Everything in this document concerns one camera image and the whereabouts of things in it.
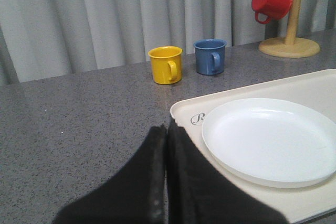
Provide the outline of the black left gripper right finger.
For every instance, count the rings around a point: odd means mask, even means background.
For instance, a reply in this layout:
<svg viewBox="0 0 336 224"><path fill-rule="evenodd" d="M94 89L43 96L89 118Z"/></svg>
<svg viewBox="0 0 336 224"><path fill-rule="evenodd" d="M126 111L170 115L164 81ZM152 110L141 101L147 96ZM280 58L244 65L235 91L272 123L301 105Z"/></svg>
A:
<svg viewBox="0 0 336 224"><path fill-rule="evenodd" d="M169 223L288 222L225 178L174 120L167 133L166 168Z"/></svg>

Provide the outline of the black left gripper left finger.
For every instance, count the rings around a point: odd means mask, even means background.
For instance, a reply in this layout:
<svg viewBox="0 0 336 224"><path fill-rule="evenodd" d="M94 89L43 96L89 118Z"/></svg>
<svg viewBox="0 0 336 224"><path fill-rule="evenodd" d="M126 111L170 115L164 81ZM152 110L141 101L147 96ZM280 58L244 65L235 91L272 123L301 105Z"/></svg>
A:
<svg viewBox="0 0 336 224"><path fill-rule="evenodd" d="M106 183L64 207L54 223L163 223L166 128L150 128Z"/></svg>

